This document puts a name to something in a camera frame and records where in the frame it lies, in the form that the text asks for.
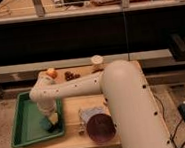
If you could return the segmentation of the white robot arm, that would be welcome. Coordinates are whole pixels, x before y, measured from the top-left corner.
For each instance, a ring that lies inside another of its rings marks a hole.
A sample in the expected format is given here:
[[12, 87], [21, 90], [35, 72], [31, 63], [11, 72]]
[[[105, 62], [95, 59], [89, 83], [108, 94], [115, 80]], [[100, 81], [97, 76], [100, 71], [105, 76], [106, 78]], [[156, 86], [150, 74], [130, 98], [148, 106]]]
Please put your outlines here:
[[175, 148], [145, 75], [130, 61], [110, 62], [104, 70], [64, 83], [39, 75], [30, 98], [48, 108], [59, 98], [102, 94], [122, 148]]

